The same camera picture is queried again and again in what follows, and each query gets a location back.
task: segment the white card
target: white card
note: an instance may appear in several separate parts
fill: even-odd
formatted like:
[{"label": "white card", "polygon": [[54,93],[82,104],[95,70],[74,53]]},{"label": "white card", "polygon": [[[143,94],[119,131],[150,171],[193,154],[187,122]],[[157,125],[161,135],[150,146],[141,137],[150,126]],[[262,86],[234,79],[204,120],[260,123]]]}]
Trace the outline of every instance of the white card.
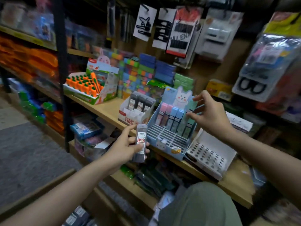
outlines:
[{"label": "white card", "polygon": [[[144,5],[145,7],[148,8],[148,11],[145,7],[143,7],[142,5],[140,5],[139,8],[139,12],[138,12],[138,16],[137,16],[137,20],[136,20],[136,25],[135,25],[135,30],[134,30],[134,37],[137,37],[139,39],[142,39],[144,41],[148,41],[148,36],[141,34],[139,32],[148,32],[151,33],[151,29],[153,27],[153,23],[155,21],[156,18],[156,14],[157,14],[157,10],[149,7],[147,5]],[[137,26],[141,26],[144,27],[146,25],[149,25],[149,30],[143,30],[141,28],[137,28]]]},{"label": "white card", "polygon": [[[169,21],[172,24],[177,10],[176,9],[167,9],[167,10],[168,12],[164,8],[160,8],[158,19]],[[161,30],[162,32],[165,29],[165,27],[156,25],[156,29],[157,28],[162,28]],[[153,40],[153,47],[155,48],[160,48],[165,50],[166,46],[167,46],[167,42],[163,42],[161,40],[156,40],[156,39]]]}]

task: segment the white pen box with holes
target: white pen box with holes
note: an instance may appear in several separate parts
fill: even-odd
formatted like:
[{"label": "white pen box with holes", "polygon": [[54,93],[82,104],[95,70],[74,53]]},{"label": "white pen box with holes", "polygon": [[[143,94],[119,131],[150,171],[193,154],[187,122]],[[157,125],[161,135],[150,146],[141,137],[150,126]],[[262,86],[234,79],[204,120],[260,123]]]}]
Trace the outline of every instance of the white pen box with holes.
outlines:
[{"label": "white pen box with holes", "polygon": [[150,145],[182,160],[191,142],[196,123],[186,117],[186,112],[194,111],[192,91],[166,87],[159,107],[148,122],[148,142]]},{"label": "white pen box with holes", "polygon": [[147,124],[156,100],[134,91],[120,106],[118,120],[127,124]]},{"label": "white pen box with holes", "polygon": [[[252,123],[231,113],[227,116],[237,132],[248,133],[252,128]],[[217,180],[221,180],[228,170],[231,162],[236,156],[236,151],[224,144],[214,136],[200,129],[193,142],[190,144],[185,157],[197,167],[211,175]]]}]

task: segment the wooden shelf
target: wooden shelf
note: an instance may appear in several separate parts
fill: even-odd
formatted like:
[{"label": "wooden shelf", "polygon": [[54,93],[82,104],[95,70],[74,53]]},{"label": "wooden shelf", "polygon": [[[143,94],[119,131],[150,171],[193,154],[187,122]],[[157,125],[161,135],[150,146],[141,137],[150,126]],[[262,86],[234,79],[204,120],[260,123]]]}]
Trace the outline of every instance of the wooden shelf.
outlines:
[{"label": "wooden shelf", "polygon": [[[70,154],[82,165],[86,166],[89,161],[77,152],[74,147],[74,140],[69,142]],[[111,176],[103,180],[108,186],[116,191],[122,198],[127,200],[135,209],[147,218],[153,215],[153,208],[158,200],[151,195],[147,194],[139,186],[134,183],[134,180],[129,179],[118,170]]]},{"label": "wooden shelf", "polygon": [[[4,27],[4,26],[0,26],[0,31],[2,31],[6,34],[12,35],[14,37],[17,37],[21,40],[25,40],[25,41],[28,41],[30,43],[37,44],[39,46],[42,46],[42,47],[45,47],[45,48],[48,48],[48,49],[51,49],[51,50],[54,50],[54,51],[57,50],[56,45],[51,43],[50,41],[41,40],[41,39],[38,39],[34,36],[31,36],[31,35],[28,35],[28,34],[25,34],[25,33],[22,33],[22,32],[18,32],[16,30],[13,30],[13,29],[10,29],[10,28]],[[73,54],[73,55],[83,56],[83,57],[89,57],[89,58],[94,57],[94,55],[91,54],[91,53],[83,52],[83,51],[79,51],[79,50],[75,50],[75,49],[68,49],[68,53]]]},{"label": "wooden shelf", "polygon": [[55,142],[57,142],[62,148],[65,148],[65,138],[61,136],[58,132],[56,132],[54,129],[49,127],[47,124],[42,124],[39,121],[37,121],[31,114],[24,111],[22,107],[20,106],[18,102],[18,95],[10,93],[8,94],[8,97],[11,101],[12,106],[17,109],[20,113],[22,113],[26,118],[32,122],[34,125],[36,125],[42,132],[50,136]]},{"label": "wooden shelf", "polygon": [[[73,101],[84,106],[94,114],[115,125],[117,128],[123,130],[126,127],[124,123],[118,121],[119,108],[123,102],[122,99],[115,98],[99,105],[91,105],[73,95],[67,96]],[[136,131],[132,130],[130,132],[130,136],[136,136]],[[189,163],[185,161],[179,161],[153,146],[151,146],[150,149],[170,160],[177,166],[183,168],[200,180],[213,182],[206,175],[198,171]],[[223,189],[233,200],[243,205],[244,207],[249,209],[253,205],[252,195],[255,193],[255,188],[251,179],[249,166],[243,161],[235,159],[224,175],[224,178],[220,182],[217,182],[215,184]]]},{"label": "wooden shelf", "polygon": [[51,99],[55,100],[56,102],[58,103],[62,103],[61,99],[52,94],[51,92],[47,91],[46,89],[44,89],[43,87],[40,87],[38,84],[36,83],[29,83],[27,82],[23,77],[22,75],[18,74],[17,72],[13,71],[12,69],[10,68],[6,68],[4,66],[1,66],[2,68],[4,68],[5,70],[7,70],[8,72],[10,72],[11,74],[13,74],[14,76],[16,76],[17,78],[23,80],[24,82],[26,82],[27,84],[31,85],[32,87],[36,88],[38,91],[42,92],[43,94],[45,94],[46,96],[50,97]]}]

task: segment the lower shelf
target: lower shelf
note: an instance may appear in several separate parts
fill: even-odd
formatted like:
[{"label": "lower shelf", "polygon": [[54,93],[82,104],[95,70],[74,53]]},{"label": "lower shelf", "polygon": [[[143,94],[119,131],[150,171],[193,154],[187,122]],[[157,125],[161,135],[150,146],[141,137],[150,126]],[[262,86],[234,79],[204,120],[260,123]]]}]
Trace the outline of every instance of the lower shelf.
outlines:
[{"label": "lower shelf", "polygon": [[[69,145],[70,154],[77,159],[82,166],[89,164],[89,161],[80,155],[74,148],[74,140],[70,141]],[[157,204],[158,200],[147,194],[139,186],[135,185],[134,181],[126,177],[126,175],[120,170],[111,176],[108,176],[103,181],[122,198],[129,202],[142,215],[149,219],[152,217],[153,208]]]},{"label": "lower shelf", "polygon": [[60,145],[62,148],[65,148],[65,138],[61,136],[58,132],[53,130],[51,127],[49,127],[47,124],[42,124],[36,121],[31,114],[24,111],[18,102],[18,95],[10,93],[8,94],[8,97],[11,101],[12,106],[15,109],[17,109],[20,113],[22,113],[30,122],[36,125],[42,132],[50,136],[55,142],[58,143],[58,145]]}]

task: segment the pant leg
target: pant leg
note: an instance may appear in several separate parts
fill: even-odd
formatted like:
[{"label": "pant leg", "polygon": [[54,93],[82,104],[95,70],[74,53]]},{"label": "pant leg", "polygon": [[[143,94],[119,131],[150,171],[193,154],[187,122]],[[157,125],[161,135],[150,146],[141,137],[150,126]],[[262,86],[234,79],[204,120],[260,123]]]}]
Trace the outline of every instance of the pant leg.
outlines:
[{"label": "pant leg", "polygon": [[242,226],[231,197],[218,186],[199,182],[160,211],[159,226]]}]

